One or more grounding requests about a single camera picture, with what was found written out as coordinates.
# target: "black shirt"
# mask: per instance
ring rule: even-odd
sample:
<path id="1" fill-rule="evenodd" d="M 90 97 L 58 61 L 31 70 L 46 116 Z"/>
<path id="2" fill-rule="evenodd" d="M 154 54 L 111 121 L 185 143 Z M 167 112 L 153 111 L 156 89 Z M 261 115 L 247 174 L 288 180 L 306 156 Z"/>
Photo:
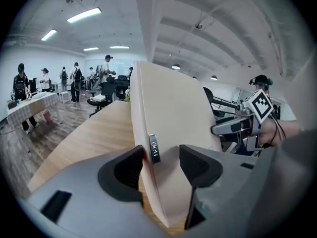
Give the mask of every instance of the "black shirt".
<path id="1" fill-rule="evenodd" d="M 25 87 L 29 86 L 29 80 L 24 74 L 23 77 L 16 75 L 13 80 L 13 90 L 15 92 L 15 99 L 25 99 Z"/>

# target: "pink bucket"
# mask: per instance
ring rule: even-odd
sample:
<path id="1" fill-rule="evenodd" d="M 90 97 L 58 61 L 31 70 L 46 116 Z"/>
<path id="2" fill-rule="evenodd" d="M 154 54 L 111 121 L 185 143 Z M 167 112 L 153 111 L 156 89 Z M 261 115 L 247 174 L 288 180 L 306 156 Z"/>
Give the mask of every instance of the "pink bucket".
<path id="1" fill-rule="evenodd" d="M 51 121 L 52 121 L 51 114 L 50 114 L 49 111 L 45 111 L 45 112 L 43 113 L 43 116 L 44 116 L 46 122 L 51 122 Z"/>

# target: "checkered tablecloth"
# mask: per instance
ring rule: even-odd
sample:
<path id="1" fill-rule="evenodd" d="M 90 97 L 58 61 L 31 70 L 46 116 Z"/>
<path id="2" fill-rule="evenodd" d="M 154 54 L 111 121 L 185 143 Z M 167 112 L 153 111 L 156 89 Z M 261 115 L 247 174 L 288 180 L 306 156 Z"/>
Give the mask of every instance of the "checkered tablecloth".
<path id="1" fill-rule="evenodd" d="M 56 107 L 59 104 L 58 95 L 56 93 L 46 93 L 46 95 L 33 99 L 31 101 L 24 100 L 21 104 L 13 109 L 7 109 L 7 120 L 10 126 L 16 127 L 28 118 L 36 115 L 40 111 L 48 107 Z"/>

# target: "beige notebook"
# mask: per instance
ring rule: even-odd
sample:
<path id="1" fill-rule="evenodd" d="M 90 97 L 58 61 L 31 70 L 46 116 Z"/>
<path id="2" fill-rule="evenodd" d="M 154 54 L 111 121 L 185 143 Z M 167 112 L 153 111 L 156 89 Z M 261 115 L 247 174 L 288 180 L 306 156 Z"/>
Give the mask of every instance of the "beige notebook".
<path id="1" fill-rule="evenodd" d="M 179 145 L 221 151 L 210 131 L 214 116 L 197 80 L 156 64 L 135 64 L 130 93 L 135 144 L 146 151 L 145 191 L 153 212 L 170 227 L 187 215 L 192 189 L 179 165 Z"/>

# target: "metal label tag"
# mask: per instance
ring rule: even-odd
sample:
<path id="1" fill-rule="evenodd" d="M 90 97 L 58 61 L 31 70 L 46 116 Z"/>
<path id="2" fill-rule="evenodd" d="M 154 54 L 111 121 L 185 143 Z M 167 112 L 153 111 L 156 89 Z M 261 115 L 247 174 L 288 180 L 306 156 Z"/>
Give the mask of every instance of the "metal label tag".
<path id="1" fill-rule="evenodd" d="M 150 141 L 152 162 L 153 162 L 153 165 L 155 165 L 160 162 L 159 146 L 158 146 L 156 134 L 149 135 L 149 141 Z"/>

